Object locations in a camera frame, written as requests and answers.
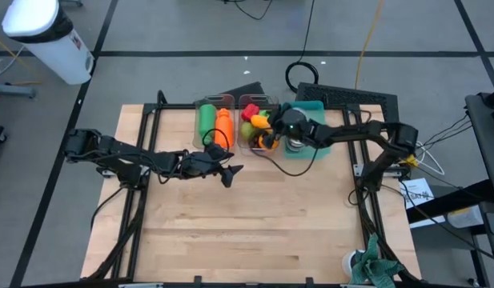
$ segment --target green cylinder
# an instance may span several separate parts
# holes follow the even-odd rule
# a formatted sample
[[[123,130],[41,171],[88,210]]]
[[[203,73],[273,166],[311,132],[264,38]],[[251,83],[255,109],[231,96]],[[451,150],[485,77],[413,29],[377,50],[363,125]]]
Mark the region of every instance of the green cylinder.
[[[199,108],[199,134],[202,139],[207,131],[215,128],[216,107],[212,104],[205,104]],[[214,131],[207,133],[203,139],[204,144],[209,144],[213,141]]]

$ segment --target wooden tabletop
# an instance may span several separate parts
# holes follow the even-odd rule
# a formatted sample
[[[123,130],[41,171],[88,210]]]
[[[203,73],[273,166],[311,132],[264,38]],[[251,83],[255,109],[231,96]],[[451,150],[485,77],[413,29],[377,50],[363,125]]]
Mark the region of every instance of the wooden tabletop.
[[[117,140],[135,145],[142,108],[122,107]],[[361,109],[383,121],[379,106]],[[325,113],[328,125],[343,125],[341,111]],[[194,110],[163,110],[155,150],[196,150],[194,122]],[[368,150],[372,159],[381,152],[374,142],[368,142]],[[318,283],[348,282],[341,258],[363,249],[363,238],[357,208],[347,202],[354,188],[347,144],[334,144],[330,154],[298,178],[237,146],[232,151],[236,156],[230,164],[245,167],[228,189],[219,177],[172,179],[165,185],[151,177],[135,281],[193,282],[201,275],[204,282],[301,283],[306,277]],[[280,151],[273,158],[292,173],[304,170],[310,161],[285,159]],[[399,189],[395,179],[384,179],[384,185]],[[104,180],[100,201],[117,187],[116,179]],[[126,193],[119,195],[96,217],[82,277],[94,272],[116,243],[125,198]],[[403,199],[386,188],[378,198],[389,246],[419,278]]]

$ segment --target orange bottle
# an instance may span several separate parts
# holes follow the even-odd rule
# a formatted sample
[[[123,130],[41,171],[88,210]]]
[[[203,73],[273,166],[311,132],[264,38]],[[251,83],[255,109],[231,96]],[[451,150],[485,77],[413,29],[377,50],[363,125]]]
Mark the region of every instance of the orange bottle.
[[[221,130],[215,131],[215,143],[220,145],[222,148],[227,148],[227,142],[229,142],[229,147],[234,145],[234,122],[231,119],[231,112],[225,108],[218,111],[215,123],[215,129]]]

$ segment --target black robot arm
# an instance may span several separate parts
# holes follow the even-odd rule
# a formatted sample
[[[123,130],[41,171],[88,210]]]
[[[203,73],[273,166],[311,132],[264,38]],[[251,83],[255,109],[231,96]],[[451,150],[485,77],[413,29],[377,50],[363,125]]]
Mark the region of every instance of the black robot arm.
[[[166,179],[182,180],[220,174],[222,184],[230,187],[234,174],[243,168],[243,165],[222,167],[220,161],[234,154],[214,143],[206,145],[203,152],[150,152],[102,136],[97,130],[72,130],[64,153],[68,162],[93,162],[100,174],[108,171],[116,174],[121,185],[131,189],[145,184],[141,176],[148,171]]]
[[[272,147],[275,140],[286,136],[304,145],[321,149],[337,142],[371,140],[382,149],[382,154],[369,163],[364,163],[363,172],[358,178],[358,186],[370,191],[380,189],[382,177],[387,168],[414,153],[417,129],[403,123],[370,121],[367,123],[330,127],[307,119],[305,114],[285,103],[274,110],[268,122],[272,133],[264,137],[264,145]]]

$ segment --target black cable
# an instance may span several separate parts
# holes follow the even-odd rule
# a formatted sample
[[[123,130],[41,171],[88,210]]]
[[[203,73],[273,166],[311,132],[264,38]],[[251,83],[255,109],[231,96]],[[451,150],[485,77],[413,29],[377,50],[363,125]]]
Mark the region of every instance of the black cable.
[[[438,177],[436,177],[435,175],[431,174],[430,172],[428,172],[428,171],[426,171],[426,170],[423,170],[422,168],[419,168],[419,167],[416,167],[416,168],[417,168],[417,169],[419,169],[419,170],[421,170],[421,171],[423,171],[424,173],[426,173],[426,174],[428,174],[428,175],[432,176],[434,179],[439,180],[439,181],[441,181],[442,183],[447,184],[447,185],[449,185],[449,186],[451,186],[451,187],[453,187],[453,188],[456,188],[456,189],[458,189],[459,191],[462,191],[462,192],[464,192],[464,193],[466,193],[466,194],[469,194],[469,195],[473,196],[474,198],[478,198],[479,200],[482,200],[482,201],[493,202],[493,200],[488,200],[488,199],[485,199],[485,198],[483,198],[483,197],[480,197],[479,195],[476,195],[476,194],[474,194],[474,193],[471,193],[471,192],[469,192],[469,191],[465,190],[465,189],[464,189],[464,188],[462,188],[462,187],[458,187],[458,186],[456,186],[456,185],[451,184],[451,183],[450,183],[450,182],[448,182],[448,181],[445,181],[445,180],[443,180],[443,179],[441,179],[441,178],[438,178]]]
[[[441,130],[440,132],[434,134],[433,136],[431,136],[424,144],[423,146],[427,145],[433,138],[437,137],[438,135],[450,130],[451,128],[453,128],[456,124],[462,122],[468,115],[466,114],[465,116],[463,116],[460,120],[458,120],[457,122],[453,123],[451,126],[449,126],[448,128],[444,129],[444,130]]]
[[[279,164],[278,164],[275,160],[273,160],[272,158],[269,158],[269,157],[268,157],[268,156],[266,156],[266,155],[262,155],[262,154],[257,153],[254,149],[252,149],[252,147],[250,147],[250,151],[251,151],[253,154],[257,155],[257,156],[259,156],[259,157],[261,157],[261,158],[265,158],[266,160],[270,161],[273,165],[275,165],[275,167],[279,168],[279,170],[280,170],[282,173],[286,174],[287,176],[291,176],[291,177],[299,177],[299,176],[302,176],[302,175],[306,174],[306,173],[309,171],[309,169],[311,169],[312,164],[314,163],[314,160],[316,159],[316,155],[318,154],[318,149],[316,149],[316,150],[314,151],[314,155],[312,155],[312,160],[311,160],[311,162],[309,163],[309,166],[308,166],[308,167],[307,167],[304,171],[302,171],[302,172],[300,172],[300,173],[298,173],[298,174],[293,174],[293,173],[289,173],[289,172],[287,172],[286,170],[284,170],[284,169],[283,169],[283,168],[282,168],[282,167],[281,167],[281,166],[280,166],[280,165],[279,165]]]
[[[220,162],[222,160],[225,159],[225,157],[229,154],[229,151],[231,149],[231,144],[229,144],[229,140],[227,139],[227,136],[225,135],[225,133],[223,131],[221,131],[220,129],[216,129],[216,128],[213,128],[213,129],[209,129],[205,134],[204,136],[202,137],[202,144],[205,146],[206,143],[204,142],[204,139],[207,137],[207,135],[212,132],[212,131],[218,131],[220,132],[223,137],[225,138],[225,143],[227,144],[227,149],[226,149],[226,153],[218,160],[213,160],[212,162],[209,162],[209,161],[203,161],[203,160],[196,160],[196,161],[200,161],[200,162],[205,162],[205,163],[217,163],[217,162]]]
[[[289,89],[291,89],[291,91],[293,91],[295,93],[297,93],[298,89],[296,87],[294,87],[291,84],[291,82],[289,81],[289,73],[291,72],[291,69],[293,69],[293,67],[304,66],[304,67],[308,68],[312,72],[312,74],[314,75],[314,84],[318,84],[318,80],[319,80],[319,74],[318,74],[318,70],[316,69],[316,67],[314,67],[313,65],[311,65],[307,62],[301,62],[303,56],[305,55],[305,48],[307,46],[307,39],[309,37],[309,28],[311,28],[312,11],[314,10],[314,1],[315,0],[312,0],[311,13],[309,14],[309,22],[307,23],[307,32],[305,34],[305,41],[303,42],[302,54],[300,55],[300,58],[296,62],[293,62],[292,64],[290,64],[286,68],[286,84],[287,84],[287,86],[289,86]]]
[[[120,187],[118,188],[118,190],[116,190],[112,195],[110,195],[110,197],[106,198],[106,200],[104,200],[101,204],[99,204],[99,206],[97,206],[97,209],[95,209],[94,213],[92,214],[92,219],[90,220],[90,230],[92,230],[92,228],[94,227],[94,220],[95,220],[95,216],[97,216],[97,213],[111,200],[113,199],[115,196],[118,195],[118,193],[120,193],[120,191],[122,191],[124,189],[124,187]]]
[[[448,133],[451,133],[451,132],[457,131],[458,129],[461,129],[462,127],[464,127],[464,126],[465,126],[465,124],[468,124],[468,123],[469,123],[469,122],[465,122],[464,124],[460,125],[460,126],[459,126],[459,127],[457,127],[456,129],[451,130],[451,131],[448,131]],[[421,146],[419,146],[419,147],[416,147],[416,148],[418,148],[418,149],[419,149],[419,148],[424,148],[423,152],[421,152],[419,155],[417,155],[417,156],[416,156],[416,158],[419,158],[421,155],[423,155],[423,153],[425,153],[426,151],[429,151],[429,150],[430,150],[430,149],[431,149],[431,148],[432,148],[432,147],[433,147],[436,143],[439,143],[439,142],[442,142],[442,141],[444,141],[444,140],[447,140],[447,139],[449,139],[449,138],[451,138],[451,137],[454,137],[454,136],[456,136],[456,135],[458,135],[458,134],[460,134],[460,133],[462,133],[462,132],[464,132],[464,131],[466,131],[466,130],[469,130],[471,127],[472,127],[472,125],[470,125],[469,127],[464,128],[464,129],[462,129],[462,130],[460,130],[460,131],[458,131],[458,132],[456,132],[456,133],[454,133],[454,134],[448,134],[448,133],[446,133],[445,135],[443,135],[441,138],[439,138],[439,139],[435,140],[434,142],[429,142],[429,143],[427,143],[427,144],[423,144],[423,145],[421,145]]]
[[[410,200],[410,203],[412,203],[413,207],[420,213],[422,214],[425,218],[427,218],[428,220],[431,220],[432,222],[434,222],[435,224],[437,224],[439,227],[441,227],[442,229],[446,230],[449,234],[451,234],[452,236],[454,236],[455,238],[458,238],[460,241],[464,242],[465,244],[467,244],[468,246],[470,246],[471,248],[473,248],[474,250],[482,253],[483,255],[491,258],[494,260],[494,256],[492,254],[490,254],[489,252],[485,251],[485,250],[482,250],[478,247],[476,247],[476,245],[470,243],[469,241],[463,239],[462,237],[460,237],[457,233],[449,230],[449,228],[447,228],[446,226],[444,226],[442,223],[439,223],[437,222],[434,218],[430,217],[428,214],[426,214],[423,210],[421,210],[415,203],[414,201],[410,198],[410,196],[408,195],[408,188],[407,188],[407,185],[405,185],[405,183],[403,182],[400,182],[401,184],[403,184],[404,186],[404,189],[405,189],[405,193],[407,194],[407,197],[408,197],[408,200]],[[390,190],[393,190],[395,191],[396,193],[398,193],[399,195],[401,195],[403,197],[403,195],[396,189],[392,188],[392,187],[389,187],[389,186],[386,186],[387,188],[389,188]]]
[[[434,145],[434,144],[436,144],[436,143],[442,142],[442,141],[444,141],[444,140],[446,140],[446,139],[449,139],[449,138],[451,138],[451,137],[453,137],[453,136],[456,136],[456,135],[458,135],[458,134],[460,134],[460,133],[462,133],[462,132],[464,132],[464,131],[466,131],[466,130],[469,130],[469,128],[471,128],[471,127],[472,127],[472,125],[467,126],[467,127],[464,127],[464,126],[465,126],[465,124],[468,124],[468,123],[469,123],[469,122],[466,122],[466,123],[462,124],[462,126],[461,126],[461,127],[457,128],[457,129],[455,129],[455,130],[451,130],[451,131],[450,131],[450,132],[454,132],[454,131],[458,131],[458,129],[463,128],[462,130],[460,130],[460,131],[458,131],[458,132],[456,132],[456,133],[454,133],[454,134],[445,134],[443,137],[441,137],[441,138],[439,138],[439,139],[435,140],[434,142],[429,142],[427,145],[430,145],[430,144],[432,144],[432,145],[431,145],[429,148],[427,148],[427,150],[429,150],[430,148],[432,148],[432,147],[433,147],[433,145]]]
[[[245,12],[245,10],[241,9],[241,7],[239,6],[238,2],[242,2],[242,1],[230,1],[230,2],[233,2],[236,5],[236,7],[238,7],[238,9],[241,12],[243,12],[246,16],[248,16],[248,17],[250,17],[250,18],[252,18],[254,20],[261,20],[261,19],[264,18],[264,15],[266,15],[266,12],[268,12],[268,9],[270,9],[270,6],[271,6],[271,3],[273,2],[273,0],[270,0],[270,2],[268,3],[268,6],[266,7],[263,15],[261,17],[259,17],[259,18],[254,17],[254,16],[250,15],[249,13]]]
[[[367,123],[367,122],[370,122],[372,120],[372,112],[369,111],[369,110],[362,110],[362,109],[355,109],[355,110],[350,110],[351,112],[361,112],[361,113],[367,113],[367,120],[366,122],[363,122],[363,123]]]
[[[365,196],[363,196],[362,200],[361,200],[359,203],[354,203],[354,202],[352,202],[352,201],[351,201],[351,196],[353,195],[353,192],[355,192],[355,191],[356,191],[356,189],[352,190],[352,191],[348,194],[348,198],[347,198],[348,203],[350,203],[350,205],[352,205],[352,206],[358,206],[358,205],[360,205],[360,204],[364,203],[364,202],[366,201],[366,199],[367,199],[367,196],[369,196],[369,193],[366,193],[366,195],[365,195]]]
[[[384,185],[384,184],[382,184],[382,186],[383,186],[383,187],[386,187],[386,188],[389,188],[389,189],[394,189],[394,188],[391,188],[391,187],[389,187],[389,186],[387,186],[387,185]],[[361,203],[354,203],[354,202],[351,200],[351,196],[353,195],[353,192],[355,192],[355,189],[354,189],[354,190],[352,190],[352,191],[348,194],[348,198],[347,198],[348,203],[350,203],[350,205],[352,205],[352,206],[358,206],[358,205],[360,205],[361,203],[364,203],[364,202],[366,201],[366,199],[367,199],[367,196],[369,195],[369,193],[366,193],[366,195],[363,197],[363,199],[362,199]],[[431,196],[431,195],[419,194],[419,193],[416,193],[416,192],[411,192],[411,191],[409,191],[408,193],[410,193],[410,194],[414,194],[414,195],[417,195],[417,196],[420,196],[420,197],[424,197],[424,198],[431,198],[431,199],[434,199],[434,198],[435,198],[435,197],[433,197],[433,196]]]

